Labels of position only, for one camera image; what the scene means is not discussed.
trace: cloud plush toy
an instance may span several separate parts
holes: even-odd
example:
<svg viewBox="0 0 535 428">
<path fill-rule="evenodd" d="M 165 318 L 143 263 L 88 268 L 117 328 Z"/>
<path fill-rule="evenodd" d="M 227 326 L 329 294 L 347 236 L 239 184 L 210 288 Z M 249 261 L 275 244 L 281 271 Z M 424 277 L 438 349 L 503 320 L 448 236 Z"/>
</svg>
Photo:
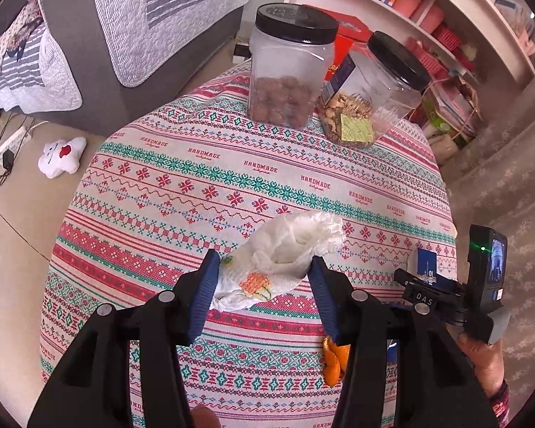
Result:
<svg viewBox="0 0 535 428">
<path fill-rule="evenodd" d="M 87 140 L 83 137 L 48 143 L 44 147 L 44 154 L 37 161 L 37 167 L 48 178 L 55 178 L 64 172 L 74 174 L 79 169 L 79 160 L 86 145 Z"/>
</svg>

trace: pink container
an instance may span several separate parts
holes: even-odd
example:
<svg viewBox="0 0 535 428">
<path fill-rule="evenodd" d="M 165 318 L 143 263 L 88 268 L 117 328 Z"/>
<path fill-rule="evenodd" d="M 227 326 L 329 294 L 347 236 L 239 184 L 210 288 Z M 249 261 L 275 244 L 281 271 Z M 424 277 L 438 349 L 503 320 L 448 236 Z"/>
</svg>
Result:
<svg viewBox="0 0 535 428">
<path fill-rule="evenodd" d="M 422 46 L 412 37 L 409 37 L 404 45 L 418 58 L 420 64 L 426 68 L 431 76 L 435 76 L 438 72 L 444 70 L 440 61 L 422 48 Z"/>
<path fill-rule="evenodd" d="M 422 0 L 394 0 L 392 8 L 396 9 L 404 17 L 410 17 L 421 2 Z"/>
<path fill-rule="evenodd" d="M 421 22 L 422 27 L 426 32 L 431 34 L 444 20 L 444 12 L 435 4 L 432 5 L 424 20 Z"/>
<path fill-rule="evenodd" d="M 433 35 L 437 41 L 442 43 L 450 51 L 454 51 L 462 44 L 458 36 L 448 29 L 445 24 L 440 24 Z"/>
</svg>

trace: black mount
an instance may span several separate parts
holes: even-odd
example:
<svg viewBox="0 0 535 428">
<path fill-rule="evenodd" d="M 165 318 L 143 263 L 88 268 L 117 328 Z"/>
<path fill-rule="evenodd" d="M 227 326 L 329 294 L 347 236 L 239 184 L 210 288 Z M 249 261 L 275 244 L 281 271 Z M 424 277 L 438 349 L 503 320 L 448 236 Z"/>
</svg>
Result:
<svg viewBox="0 0 535 428">
<path fill-rule="evenodd" d="M 142 306 L 99 306 L 55 367 L 28 427 L 131 428 L 131 340 L 140 342 L 147 427 L 193 427 L 176 346 L 202 333 L 219 262 L 209 250 L 198 271 Z M 352 346 L 333 428 L 381 426 L 387 340 L 398 342 L 396 427 L 498 426 L 465 356 L 427 305 L 381 304 L 321 257 L 313 258 L 308 275 L 326 332 Z"/>
</svg>

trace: power strip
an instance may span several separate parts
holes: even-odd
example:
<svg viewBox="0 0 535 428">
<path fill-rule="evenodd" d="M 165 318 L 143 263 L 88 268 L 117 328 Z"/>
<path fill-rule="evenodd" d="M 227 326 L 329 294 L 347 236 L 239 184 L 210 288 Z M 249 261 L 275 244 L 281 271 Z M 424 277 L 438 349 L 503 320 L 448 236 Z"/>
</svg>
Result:
<svg viewBox="0 0 535 428">
<path fill-rule="evenodd" d="M 15 131 L 10 138 L 8 138 L 6 141 L 4 141 L 3 144 L 0 145 L 0 165 L 2 164 L 2 155 L 4 152 L 9 149 L 11 150 L 14 155 L 18 152 L 18 150 L 24 146 L 26 143 L 30 141 L 32 136 L 28 132 L 26 127 L 20 127 L 17 131 Z"/>
</svg>

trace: curtain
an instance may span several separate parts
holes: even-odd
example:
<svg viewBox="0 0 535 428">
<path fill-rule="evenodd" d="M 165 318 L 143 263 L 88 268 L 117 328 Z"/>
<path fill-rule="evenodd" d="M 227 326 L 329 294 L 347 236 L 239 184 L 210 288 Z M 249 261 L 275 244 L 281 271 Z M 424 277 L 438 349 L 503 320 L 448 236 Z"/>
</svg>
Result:
<svg viewBox="0 0 535 428">
<path fill-rule="evenodd" d="M 535 77 L 512 106 L 441 169 L 458 230 L 458 279 L 467 280 L 469 226 L 508 238 L 503 303 L 511 415 L 535 387 Z"/>
</svg>

